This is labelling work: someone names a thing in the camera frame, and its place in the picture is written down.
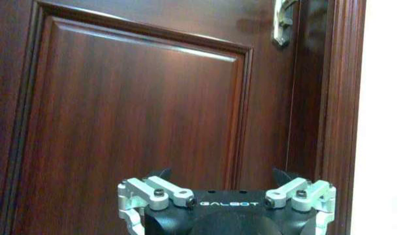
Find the screw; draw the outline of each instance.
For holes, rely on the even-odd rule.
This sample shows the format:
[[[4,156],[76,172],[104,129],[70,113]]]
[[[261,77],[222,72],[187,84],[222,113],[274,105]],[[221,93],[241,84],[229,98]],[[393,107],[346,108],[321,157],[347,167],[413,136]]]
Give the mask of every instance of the screw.
[[[297,197],[298,198],[306,198],[307,197],[307,193],[305,190],[298,190],[297,191]]]
[[[154,190],[154,195],[155,195],[156,197],[164,196],[164,189],[158,188],[156,190]]]
[[[197,205],[197,198],[193,197],[187,200],[186,206],[191,209],[195,207],[195,205]]]
[[[279,39],[279,44],[283,45],[285,43],[286,43],[285,38],[281,38],[281,39]]]
[[[274,208],[274,201],[271,198],[266,198],[265,199],[265,206],[267,209],[273,209]]]

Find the galbot logo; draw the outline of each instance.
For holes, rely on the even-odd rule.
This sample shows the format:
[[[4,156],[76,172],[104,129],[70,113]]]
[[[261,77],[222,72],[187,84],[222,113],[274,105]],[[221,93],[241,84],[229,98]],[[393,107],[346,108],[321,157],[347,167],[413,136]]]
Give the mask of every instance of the galbot logo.
[[[221,207],[250,207],[257,206],[258,202],[201,202],[201,206],[221,206]]]

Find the silver metal bracket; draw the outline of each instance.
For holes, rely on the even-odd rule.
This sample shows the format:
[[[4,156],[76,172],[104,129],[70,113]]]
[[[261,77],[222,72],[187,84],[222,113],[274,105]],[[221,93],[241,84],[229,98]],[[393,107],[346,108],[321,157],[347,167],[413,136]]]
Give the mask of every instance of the silver metal bracket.
[[[181,188],[158,176],[151,176],[146,179],[146,184],[152,188],[162,188],[168,193],[168,197],[178,207],[193,208],[197,204],[197,199],[193,190]]]
[[[146,233],[142,224],[146,206],[150,205],[151,210],[160,211],[168,207],[168,198],[179,207],[193,208],[197,203],[190,189],[178,187],[158,176],[143,181],[131,178],[118,185],[119,217],[126,220],[131,235]]]
[[[313,208],[317,213],[315,235],[327,233],[327,225],[335,219],[337,189],[326,181],[318,180],[314,184],[303,178],[295,178],[278,189],[266,192],[265,205],[269,209],[279,209],[291,199],[293,209],[309,212]]]

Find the dark brown door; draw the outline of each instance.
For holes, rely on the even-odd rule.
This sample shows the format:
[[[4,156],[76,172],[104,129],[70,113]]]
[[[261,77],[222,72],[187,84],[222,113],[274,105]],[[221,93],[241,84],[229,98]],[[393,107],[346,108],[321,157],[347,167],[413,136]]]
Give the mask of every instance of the dark brown door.
[[[124,234],[116,185],[155,169],[171,167],[187,188],[274,187],[271,168],[286,165],[295,44],[273,43],[273,5],[16,4],[27,58],[14,234]]]

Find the door handle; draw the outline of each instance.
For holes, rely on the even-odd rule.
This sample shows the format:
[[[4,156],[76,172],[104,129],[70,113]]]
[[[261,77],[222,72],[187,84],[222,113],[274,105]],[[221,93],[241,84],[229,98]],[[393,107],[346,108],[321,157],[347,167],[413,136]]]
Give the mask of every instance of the door handle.
[[[290,7],[298,0],[277,0],[274,6],[274,20],[273,20],[273,40],[285,47],[290,42],[293,10]]]

